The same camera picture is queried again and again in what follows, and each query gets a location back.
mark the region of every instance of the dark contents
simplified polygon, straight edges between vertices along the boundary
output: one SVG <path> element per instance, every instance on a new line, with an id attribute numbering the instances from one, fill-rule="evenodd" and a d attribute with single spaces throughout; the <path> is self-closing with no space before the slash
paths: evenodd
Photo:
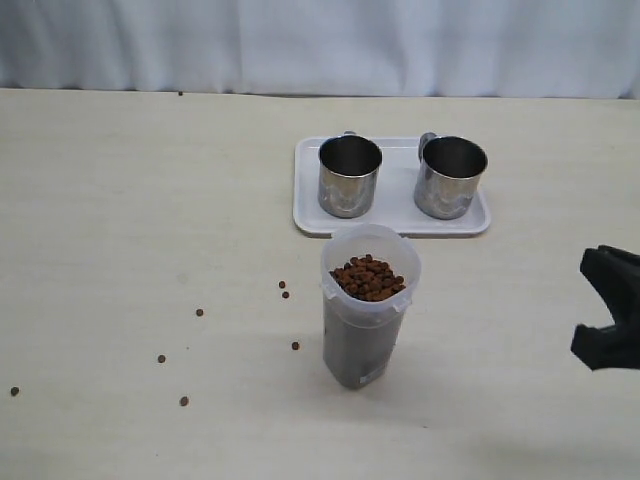
<path id="1" fill-rule="evenodd" d="M 369 254 L 353 257 L 329 273 L 348 295 L 365 302 L 381 302 L 406 288 L 404 278 L 396 276 L 387 262 Z"/>

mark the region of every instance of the mug handle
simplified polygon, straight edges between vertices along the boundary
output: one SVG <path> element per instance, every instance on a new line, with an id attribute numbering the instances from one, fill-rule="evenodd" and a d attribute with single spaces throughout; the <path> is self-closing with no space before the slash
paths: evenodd
<path id="1" fill-rule="evenodd" d="M 427 132 L 422 134 L 422 136 L 420 137 L 420 142 L 418 143 L 418 161 L 419 162 L 423 160 L 422 150 L 424 150 L 424 146 L 436 137 L 437 135 L 433 132 Z"/>

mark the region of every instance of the white tray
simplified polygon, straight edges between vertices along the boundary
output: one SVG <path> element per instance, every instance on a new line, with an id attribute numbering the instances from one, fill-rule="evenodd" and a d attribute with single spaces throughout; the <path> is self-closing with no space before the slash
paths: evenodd
<path id="1" fill-rule="evenodd" d="M 318 149 L 327 137 L 306 138 L 296 145 L 293 219 L 310 236 L 330 236 L 339 228 L 377 223 L 399 234 L 422 237 L 469 237 L 484 232 L 491 223 L 485 196 L 478 189 L 467 213 L 454 220 L 437 220 L 422 213 L 413 202 L 420 164 L 417 137 L 367 137 L 382 149 L 371 210 L 354 219 L 336 218 L 318 203 Z"/>

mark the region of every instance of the brown pellet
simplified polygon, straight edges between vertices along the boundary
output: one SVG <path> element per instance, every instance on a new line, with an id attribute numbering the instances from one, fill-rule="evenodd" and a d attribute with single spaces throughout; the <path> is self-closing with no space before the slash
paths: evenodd
<path id="1" fill-rule="evenodd" d="M 370 253 L 351 257 L 329 273 L 348 295 L 365 302 L 381 302 L 406 288 L 404 277 L 396 276 L 388 262 Z"/>

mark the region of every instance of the kibble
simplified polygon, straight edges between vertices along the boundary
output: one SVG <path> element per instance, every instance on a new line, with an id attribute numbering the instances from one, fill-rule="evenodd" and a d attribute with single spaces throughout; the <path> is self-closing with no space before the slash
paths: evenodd
<path id="1" fill-rule="evenodd" d="M 395 275 L 387 262 L 371 254 L 351 257 L 329 273 L 348 295 L 365 302 L 381 302 L 406 288 L 403 276 Z"/>

